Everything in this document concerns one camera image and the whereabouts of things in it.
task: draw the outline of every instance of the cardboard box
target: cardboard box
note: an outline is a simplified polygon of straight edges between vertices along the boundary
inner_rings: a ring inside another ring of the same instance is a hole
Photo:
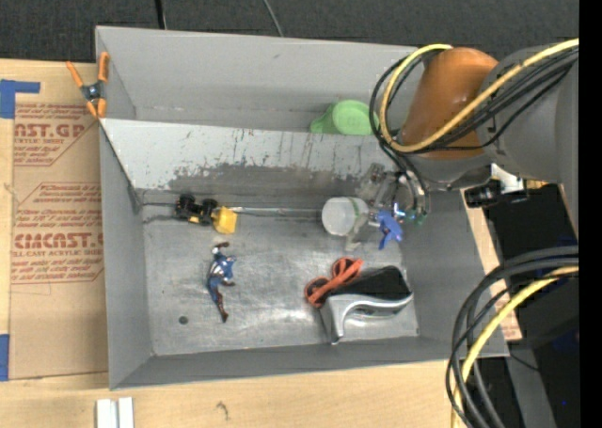
[[[95,81],[95,65],[77,68]],[[40,82],[17,94],[9,137],[9,378],[105,371],[98,122],[64,62],[2,60],[0,78]]]

